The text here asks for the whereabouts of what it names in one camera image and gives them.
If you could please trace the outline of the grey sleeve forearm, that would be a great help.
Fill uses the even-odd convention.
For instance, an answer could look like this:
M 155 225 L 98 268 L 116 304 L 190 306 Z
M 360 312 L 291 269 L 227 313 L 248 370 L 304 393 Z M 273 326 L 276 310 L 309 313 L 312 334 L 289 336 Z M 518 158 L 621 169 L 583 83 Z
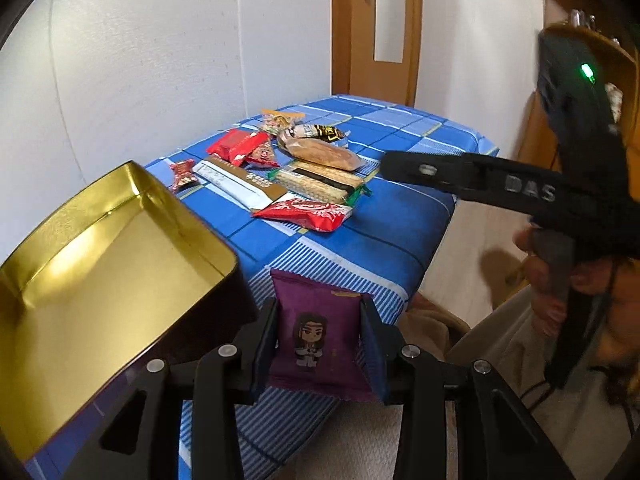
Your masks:
M 547 387 L 548 340 L 533 326 L 533 292 L 525 287 L 460 339 L 447 353 L 452 364 L 488 361 L 528 408 Z M 551 393 L 534 417 L 577 479 L 602 479 L 639 428 L 639 404 L 613 401 L 613 372 L 593 367 L 580 382 Z

